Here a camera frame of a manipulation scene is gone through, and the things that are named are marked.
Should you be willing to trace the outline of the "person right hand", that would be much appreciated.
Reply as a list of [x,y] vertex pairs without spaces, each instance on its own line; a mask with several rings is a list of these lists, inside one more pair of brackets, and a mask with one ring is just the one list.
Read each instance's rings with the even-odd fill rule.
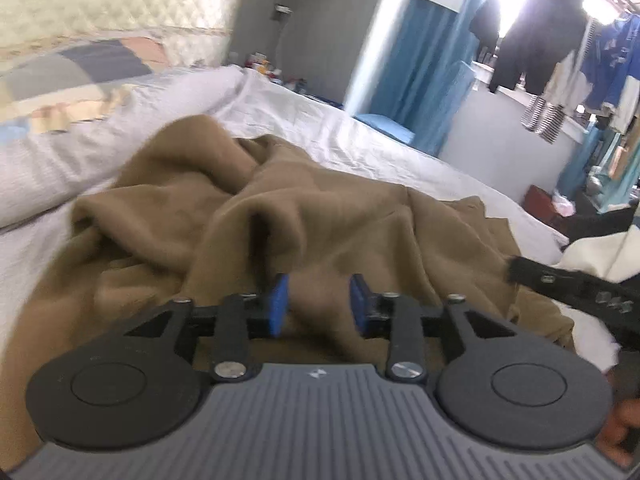
[[628,399],[617,403],[608,414],[608,419],[597,437],[597,448],[616,464],[628,467],[632,456],[622,447],[623,440],[631,429],[640,425],[640,400]]

